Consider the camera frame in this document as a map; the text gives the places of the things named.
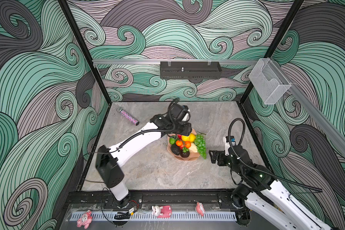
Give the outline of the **yellow fake lemon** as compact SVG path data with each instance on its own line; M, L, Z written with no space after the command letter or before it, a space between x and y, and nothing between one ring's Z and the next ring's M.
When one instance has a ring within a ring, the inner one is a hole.
M193 134L193 133L189 134L189 136L182 136L181 137L181 140L184 141L184 142L187 142L187 141L194 142L195 139L196 139L196 135Z

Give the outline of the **orange fake tangerine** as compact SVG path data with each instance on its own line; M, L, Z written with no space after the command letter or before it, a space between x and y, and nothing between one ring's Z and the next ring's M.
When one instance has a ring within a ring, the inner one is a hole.
M183 146L183 142L181 140L177 140L175 144L179 147Z
M185 141L185 142L184 142L184 146L185 146L186 148L190 148L190 147L191 147L191 142Z

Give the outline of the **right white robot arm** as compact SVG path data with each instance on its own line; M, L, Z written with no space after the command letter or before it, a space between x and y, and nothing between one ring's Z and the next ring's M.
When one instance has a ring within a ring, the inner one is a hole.
M253 163L242 146L210 150L213 164L229 167L241 177L230 195L236 209L249 209L281 230L330 230L312 214L265 166Z

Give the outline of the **green fake lime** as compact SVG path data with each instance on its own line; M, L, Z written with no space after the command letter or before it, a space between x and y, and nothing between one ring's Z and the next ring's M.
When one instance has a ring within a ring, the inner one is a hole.
M174 145L176 143L176 141L177 141L177 136L170 136L169 137L169 143L171 145Z

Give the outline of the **pink wavy fruit bowl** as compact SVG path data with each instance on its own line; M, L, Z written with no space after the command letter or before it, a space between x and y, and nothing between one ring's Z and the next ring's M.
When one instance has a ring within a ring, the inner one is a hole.
M197 132L193 129L191 133L197 135L197 134L200 133L200 132L197 133ZM169 143L169 137L170 137L170 136L177 136L177 140L181 140L182 135L177 135L177 134L175 134L175 135L168 135L168 138L167 138L167 140L168 140L168 147L167 147L167 150L168 150L168 152L169 152L173 157L175 157L177 160L179 160L179 161L195 161L195 160L197 160L199 157L201 157L199 153L193 153L193 152L190 152L190 156L189 156L188 158L182 158L180 155L179 155L179 156L174 155L174 154L171 152L171 144Z

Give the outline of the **dark fake avocado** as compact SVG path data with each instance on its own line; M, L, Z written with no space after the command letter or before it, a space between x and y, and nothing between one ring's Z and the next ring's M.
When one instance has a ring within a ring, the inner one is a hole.
M171 152L176 155L179 156L182 152L181 148L179 146L177 146L176 144L171 145Z

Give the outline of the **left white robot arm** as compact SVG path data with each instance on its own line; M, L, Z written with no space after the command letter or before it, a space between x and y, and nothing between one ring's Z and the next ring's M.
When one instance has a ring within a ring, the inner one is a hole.
M121 143L110 147L103 145L96 152L95 168L108 191L118 202L128 202L130 197L123 182L125 175L121 167L131 157L168 134L188 136L192 132L192 125L189 123L190 110L188 106L178 102L178 98L174 99L165 114L153 116L138 132Z

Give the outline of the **pale fake pear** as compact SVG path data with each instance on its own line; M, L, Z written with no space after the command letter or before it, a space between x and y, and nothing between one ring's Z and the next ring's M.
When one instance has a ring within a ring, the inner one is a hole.
M193 153L198 153L197 146L194 143L191 143L189 151Z

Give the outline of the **green fake grape bunch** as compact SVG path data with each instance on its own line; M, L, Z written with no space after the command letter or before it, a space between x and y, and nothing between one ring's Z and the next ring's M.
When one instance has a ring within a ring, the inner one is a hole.
M206 153L206 135L203 133L198 133L195 136L194 144L197 147L197 151L203 159L207 158Z

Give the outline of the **dark brown fake fruit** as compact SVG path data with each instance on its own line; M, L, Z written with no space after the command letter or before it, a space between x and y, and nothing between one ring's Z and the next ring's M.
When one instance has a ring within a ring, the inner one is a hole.
M180 154L180 156L181 156L182 158L188 158L188 157L190 156L190 151L189 151L189 149L186 148L186 147L182 148L182 149L181 149L181 154Z

